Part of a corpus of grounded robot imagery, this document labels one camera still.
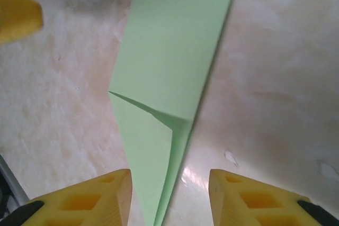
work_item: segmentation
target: marble surface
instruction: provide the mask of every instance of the marble surface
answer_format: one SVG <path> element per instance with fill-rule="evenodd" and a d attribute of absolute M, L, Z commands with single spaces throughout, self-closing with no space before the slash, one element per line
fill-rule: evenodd
<path fill-rule="evenodd" d="M 31 198 L 128 167 L 106 91 L 131 0 L 38 1 L 43 30 L 0 46 L 0 154 Z M 212 225 L 211 168 L 339 216 L 338 3 L 234 0 L 166 226 Z"/>

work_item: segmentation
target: folded paper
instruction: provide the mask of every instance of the folded paper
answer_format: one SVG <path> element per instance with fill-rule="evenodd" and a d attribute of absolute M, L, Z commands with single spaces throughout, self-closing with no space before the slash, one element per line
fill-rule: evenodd
<path fill-rule="evenodd" d="M 109 88 L 146 226 L 160 226 L 231 0 L 132 0 Z"/>

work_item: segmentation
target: green paper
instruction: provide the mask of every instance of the green paper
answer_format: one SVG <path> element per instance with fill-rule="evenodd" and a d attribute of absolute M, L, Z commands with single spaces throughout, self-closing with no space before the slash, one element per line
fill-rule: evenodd
<path fill-rule="evenodd" d="M 231 0 L 133 0 L 109 95 L 146 226 L 160 226 Z"/>

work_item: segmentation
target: white surface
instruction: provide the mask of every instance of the white surface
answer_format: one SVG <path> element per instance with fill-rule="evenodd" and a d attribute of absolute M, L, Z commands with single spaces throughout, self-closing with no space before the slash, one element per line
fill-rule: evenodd
<path fill-rule="evenodd" d="M 128 167 L 106 91 L 131 0 L 38 1 L 44 29 L 0 46 L 0 153 L 31 198 Z M 212 225 L 211 168 L 339 216 L 338 2 L 234 0 L 166 226 Z"/>

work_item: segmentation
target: yellow object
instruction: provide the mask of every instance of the yellow object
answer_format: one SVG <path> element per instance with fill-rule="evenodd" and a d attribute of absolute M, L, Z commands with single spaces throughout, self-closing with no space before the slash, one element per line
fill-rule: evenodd
<path fill-rule="evenodd" d="M 44 205 L 23 226 L 127 226 L 131 198 L 131 172 L 117 170 L 31 200 Z"/>
<path fill-rule="evenodd" d="M 0 44 L 25 37 L 43 26 L 35 0 L 0 0 Z"/>
<path fill-rule="evenodd" d="M 221 169 L 210 172 L 215 226 L 319 226 L 298 200 L 309 198 Z"/>

